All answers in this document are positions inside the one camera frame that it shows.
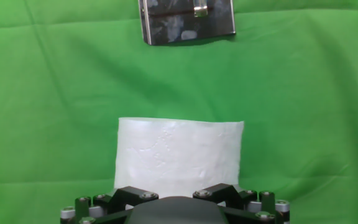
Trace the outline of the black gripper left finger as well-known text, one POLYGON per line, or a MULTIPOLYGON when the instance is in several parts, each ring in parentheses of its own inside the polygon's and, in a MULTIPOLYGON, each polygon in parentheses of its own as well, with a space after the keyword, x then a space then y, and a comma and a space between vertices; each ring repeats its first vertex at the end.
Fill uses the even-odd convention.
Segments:
POLYGON ((115 189, 112 194, 81 196, 73 206, 60 211, 60 224, 108 224, 125 223, 132 210, 142 203, 158 200, 159 195, 135 187, 115 189))

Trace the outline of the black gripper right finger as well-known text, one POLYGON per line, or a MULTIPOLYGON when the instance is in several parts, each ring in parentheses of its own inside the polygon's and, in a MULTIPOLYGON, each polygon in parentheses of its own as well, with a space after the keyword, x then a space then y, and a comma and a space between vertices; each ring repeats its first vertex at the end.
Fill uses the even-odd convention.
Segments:
POLYGON ((226 223, 290 224, 290 203, 271 191, 246 190, 239 185, 217 184, 197 190, 193 198, 215 203, 226 223))

